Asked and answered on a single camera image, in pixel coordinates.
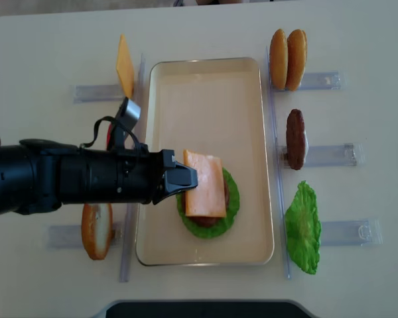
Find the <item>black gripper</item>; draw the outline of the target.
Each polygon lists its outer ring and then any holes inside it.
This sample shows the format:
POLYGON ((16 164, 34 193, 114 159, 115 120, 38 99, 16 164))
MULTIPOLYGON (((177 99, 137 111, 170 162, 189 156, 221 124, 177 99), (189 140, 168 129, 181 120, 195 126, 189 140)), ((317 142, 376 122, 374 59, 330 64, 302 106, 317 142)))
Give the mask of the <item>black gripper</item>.
POLYGON ((63 204, 158 203, 198 186, 194 168, 175 162, 173 150, 116 154, 85 150, 60 161, 59 200, 63 204))

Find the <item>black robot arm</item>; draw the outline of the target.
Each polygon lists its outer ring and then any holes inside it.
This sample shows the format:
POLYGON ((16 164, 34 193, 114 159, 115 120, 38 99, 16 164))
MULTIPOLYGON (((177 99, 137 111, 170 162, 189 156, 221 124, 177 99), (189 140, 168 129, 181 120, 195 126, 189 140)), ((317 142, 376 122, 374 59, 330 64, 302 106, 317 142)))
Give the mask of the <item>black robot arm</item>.
POLYGON ((140 203, 194 189, 197 172, 173 150, 88 150, 49 140, 0 145, 0 214, 49 213, 67 204, 140 203))

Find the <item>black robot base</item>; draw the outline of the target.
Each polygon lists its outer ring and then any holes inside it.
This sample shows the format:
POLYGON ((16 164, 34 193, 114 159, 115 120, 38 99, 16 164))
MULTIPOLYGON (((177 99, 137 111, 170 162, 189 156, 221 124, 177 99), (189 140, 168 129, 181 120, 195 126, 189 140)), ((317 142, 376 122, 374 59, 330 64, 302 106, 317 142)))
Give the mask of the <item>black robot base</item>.
POLYGON ((112 305, 106 317, 312 317, 286 301, 137 301, 112 305))

